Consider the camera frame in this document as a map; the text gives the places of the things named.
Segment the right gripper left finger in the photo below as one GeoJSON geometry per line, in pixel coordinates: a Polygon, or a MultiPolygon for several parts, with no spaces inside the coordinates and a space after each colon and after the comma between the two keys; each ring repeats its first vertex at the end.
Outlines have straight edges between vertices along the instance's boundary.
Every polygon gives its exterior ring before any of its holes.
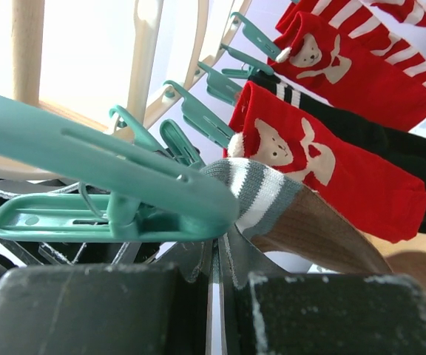
{"type": "Polygon", "coordinates": [[[203,354],[212,244],[154,263],[28,266],[0,279],[0,354],[203,354]]]}

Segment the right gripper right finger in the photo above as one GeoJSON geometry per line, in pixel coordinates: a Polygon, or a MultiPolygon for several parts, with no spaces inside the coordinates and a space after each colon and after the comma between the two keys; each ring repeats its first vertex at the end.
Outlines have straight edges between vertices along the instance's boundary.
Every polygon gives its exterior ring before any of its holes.
{"type": "Polygon", "coordinates": [[[225,354],[426,354],[426,292],[407,275],[292,274],[236,228],[218,253],[225,354]]]}

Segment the brown sock grey cuff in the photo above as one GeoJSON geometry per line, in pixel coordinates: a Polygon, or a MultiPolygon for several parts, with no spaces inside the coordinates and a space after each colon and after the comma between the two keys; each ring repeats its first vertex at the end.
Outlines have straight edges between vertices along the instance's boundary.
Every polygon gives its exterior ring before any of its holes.
{"type": "Polygon", "coordinates": [[[201,169],[237,198],[235,225],[259,250],[285,251],[341,273],[392,271],[377,249],[306,185],[246,158],[224,158],[201,169]]]}

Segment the teal clothespin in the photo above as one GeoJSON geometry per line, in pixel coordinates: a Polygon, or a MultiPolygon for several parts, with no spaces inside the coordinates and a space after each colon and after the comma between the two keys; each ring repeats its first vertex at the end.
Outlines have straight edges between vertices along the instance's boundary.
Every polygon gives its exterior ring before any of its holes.
{"type": "Polygon", "coordinates": [[[139,146],[0,96],[0,155],[101,189],[31,194],[0,207],[0,238],[175,242],[223,235],[239,215],[219,180],[139,146]]]}

